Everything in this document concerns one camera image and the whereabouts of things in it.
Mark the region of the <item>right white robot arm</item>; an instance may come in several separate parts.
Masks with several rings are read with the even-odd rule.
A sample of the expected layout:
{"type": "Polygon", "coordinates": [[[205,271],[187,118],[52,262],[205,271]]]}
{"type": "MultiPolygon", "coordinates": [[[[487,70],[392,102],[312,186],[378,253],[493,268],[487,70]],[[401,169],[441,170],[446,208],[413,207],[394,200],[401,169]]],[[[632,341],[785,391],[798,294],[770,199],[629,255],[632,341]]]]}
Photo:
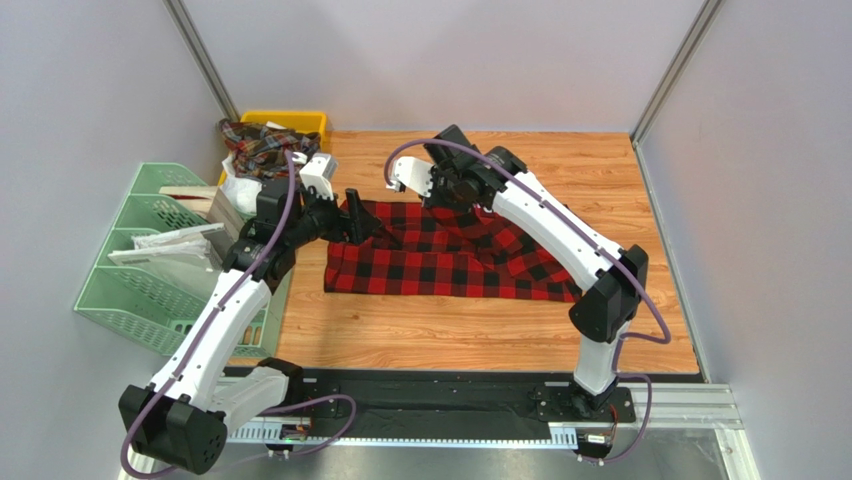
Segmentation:
{"type": "Polygon", "coordinates": [[[579,295],[568,316],[581,336],[568,406],[581,418],[608,413],[617,364],[639,306],[646,302],[648,255],[599,234],[559,203],[525,161],[506,147],[481,152],[451,125],[421,141],[428,157],[388,162],[389,188],[414,190],[425,207],[469,213],[480,207],[529,236],[569,274],[579,295]]]}

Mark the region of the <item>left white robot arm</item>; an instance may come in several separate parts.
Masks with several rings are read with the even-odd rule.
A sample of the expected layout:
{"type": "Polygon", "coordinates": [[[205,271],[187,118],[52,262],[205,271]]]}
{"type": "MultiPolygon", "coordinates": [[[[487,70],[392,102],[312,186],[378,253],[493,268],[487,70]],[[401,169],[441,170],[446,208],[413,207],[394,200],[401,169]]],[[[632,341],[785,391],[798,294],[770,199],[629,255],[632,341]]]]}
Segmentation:
{"type": "Polygon", "coordinates": [[[238,382],[216,388],[246,328],[295,265],[300,247],[323,239],[363,243],[381,225],[357,190],[336,195],[295,176],[270,181],[256,196],[256,213],[230,247],[222,272],[190,334],[145,387],[128,386],[119,399],[127,430],[121,465],[136,479],[135,452],[202,475],[220,457],[227,436],[255,417],[284,415],[317,405],[304,400],[303,370],[269,357],[238,382]]]}

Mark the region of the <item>red black plaid shirt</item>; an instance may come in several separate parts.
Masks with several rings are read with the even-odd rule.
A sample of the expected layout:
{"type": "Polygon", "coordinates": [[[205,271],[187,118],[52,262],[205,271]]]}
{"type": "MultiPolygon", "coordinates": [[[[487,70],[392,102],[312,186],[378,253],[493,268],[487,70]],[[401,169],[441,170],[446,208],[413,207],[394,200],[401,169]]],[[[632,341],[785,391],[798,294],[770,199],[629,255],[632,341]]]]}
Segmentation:
{"type": "Polygon", "coordinates": [[[331,243],[328,293],[547,300],[582,290],[556,259],[505,218],[418,203],[365,201],[382,225],[360,245],[331,243]]]}

